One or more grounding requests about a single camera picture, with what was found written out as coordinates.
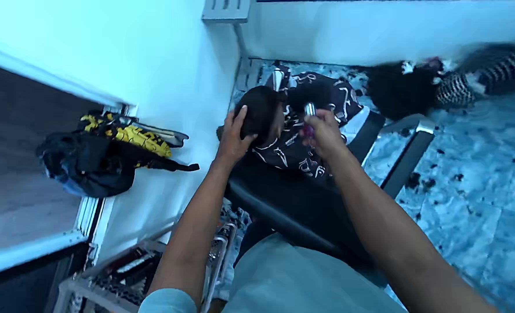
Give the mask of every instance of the yellow patterned cloth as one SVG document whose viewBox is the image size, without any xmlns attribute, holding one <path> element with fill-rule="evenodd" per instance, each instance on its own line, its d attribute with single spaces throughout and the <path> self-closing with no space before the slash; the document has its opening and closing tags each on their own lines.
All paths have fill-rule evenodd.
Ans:
<svg viewBox="0 0 515 313">
<path fill-rule="evenodd" d="M 170 147 L 159 135 L 134 125 L 122 124 L 119 120 L 115 119 L 112 113 L 106 113 L 100 117 L 88 114 L 84 115 L 80 121 L 87 123 L 84 127 L 86 132 L 93 132 L 100 126 L 112 124 L 115 127 L 105 131 L 108 137 L 140 146 L 160 157 L 170 158 L 172 156 Z"/>
</svg>

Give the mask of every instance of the barber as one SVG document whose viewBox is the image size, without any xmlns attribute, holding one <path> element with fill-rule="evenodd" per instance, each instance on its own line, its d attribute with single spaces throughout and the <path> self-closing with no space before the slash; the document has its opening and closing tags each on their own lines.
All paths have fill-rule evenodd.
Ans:
<svg viewBox="0 0 515 313">
<path fill-rule="evenodd" d="M 240 139 L 247 108 L 225 119 L 219 151 L 167 245 L 141 313 L 200 308 L 205 268 L 222 198 L 236 162 L 254 136 Z M 306 122 L 329 164 L 348 216 L 365 249 L 409 312 L 498 312 L 441 257 L 420 227 L 365 174 L 340 139 L 329 111 Z M 229 312 L 404 312 L 383 290 L 344 262 L 295 247 L 278 233 L 251 247 L 236 265 Z"/>
</svg>

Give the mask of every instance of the tiled floor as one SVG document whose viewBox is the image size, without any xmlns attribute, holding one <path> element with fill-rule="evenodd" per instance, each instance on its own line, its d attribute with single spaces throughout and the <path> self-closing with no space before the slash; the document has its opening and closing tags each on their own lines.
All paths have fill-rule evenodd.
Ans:
<svg viewBox="0 0 515 313">
<path fill-rule="evenodd" d="M 274 69 L 272 61 L 253 62 L 254 70 L 239 75 L 231 106 L 253 80 L 263 84 Z M 294 73 L 344 76 L 355 87 L 364 79 L 344 66 L 284 65 Z M 366 96 L 360 103 L 374 109 Z M 449 263 L 497 296 L 502 308 L 515 310 L 515 96 L 429 117 L 438 130 L 415 169 L 421 183 L 403 188 L 397 202 Z M 365 166 L 373 181 L 383 181 L 407 140 L 399 134 L 378 139 Z M 422 181 L 429 179 L 436 184 L 426 188 Z"/>
</svg>

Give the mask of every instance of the barber's left hand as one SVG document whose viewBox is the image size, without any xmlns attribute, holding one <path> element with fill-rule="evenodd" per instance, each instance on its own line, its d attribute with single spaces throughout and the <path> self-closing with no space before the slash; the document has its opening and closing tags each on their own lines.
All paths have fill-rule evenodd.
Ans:
<svg viewBox="0 0 515 313">
<path fill-rule="evenodd" d="M 225 128 L 215 162 L 228 168 L 228 170 L 232 169 L 236 162 L 244 156 L 252 141 L 258 136 L 257 134 L 248 135 L 243 140 L 240 139 L 240 129 L 247 111 L 247 106 L 243 106 L 236 118 L 234 118 L 234 111 L 230 111 L 225 119 Z"/>
</svg>

